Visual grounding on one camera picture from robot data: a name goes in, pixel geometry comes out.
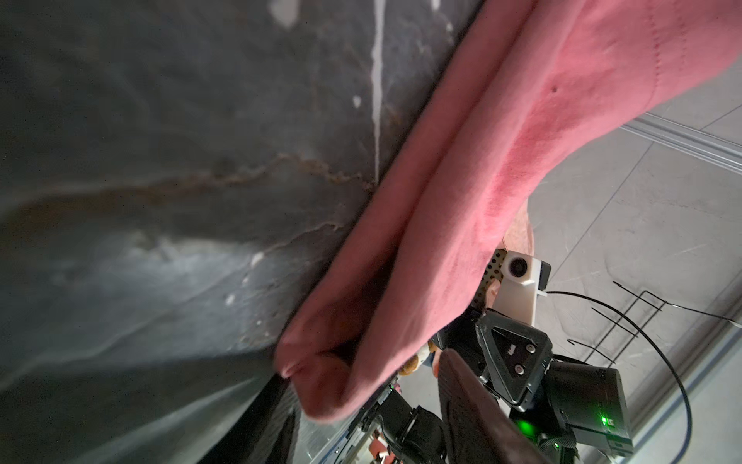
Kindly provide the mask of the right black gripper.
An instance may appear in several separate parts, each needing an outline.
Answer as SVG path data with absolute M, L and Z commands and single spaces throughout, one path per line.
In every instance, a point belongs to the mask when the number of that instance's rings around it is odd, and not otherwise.
M 490 394 L 520 412 L 531 409 L 553 357 L 545 333 L 491 309 L 469 307 L 432 341 L 457 352 Z

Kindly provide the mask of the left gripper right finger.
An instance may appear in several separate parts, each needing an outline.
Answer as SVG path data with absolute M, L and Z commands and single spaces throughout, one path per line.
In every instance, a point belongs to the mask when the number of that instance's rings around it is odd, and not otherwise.
M 442 351 L 438 383 L 450 463 L 546 461 L 452 349 Z

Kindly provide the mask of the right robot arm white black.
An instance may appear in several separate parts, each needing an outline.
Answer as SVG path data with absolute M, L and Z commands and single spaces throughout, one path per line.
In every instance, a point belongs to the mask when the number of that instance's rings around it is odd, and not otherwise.
M 632 454 L 617 370 L 556 355 L 545 333 L 492 309 L 468 309 L 433 342 L 461 355 L 485 391 L 509 404 L 519 430 L 556 462 L 576 456 L 579 445 Z M 442 463 L 448 457 L 442 419 L 411 406 L 394 382 L 361 408 L 345 444 L 355 445 L 361 434 L 373 431 L 402 462 Z

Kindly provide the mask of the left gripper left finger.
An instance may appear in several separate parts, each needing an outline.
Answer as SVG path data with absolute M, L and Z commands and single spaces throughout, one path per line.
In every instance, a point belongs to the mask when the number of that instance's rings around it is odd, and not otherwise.
M 274 375 L 199 463 L 292 463 L 301 405 L 291 383 Z

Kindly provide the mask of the dark pink t-shirt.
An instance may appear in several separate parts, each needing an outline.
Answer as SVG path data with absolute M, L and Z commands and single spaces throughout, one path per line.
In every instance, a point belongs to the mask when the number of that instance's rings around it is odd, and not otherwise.
M 307 416 L 361 407 L 468 305 L 539 182 L 721 73 L 737 1 L 488 1 L 274 355 Z

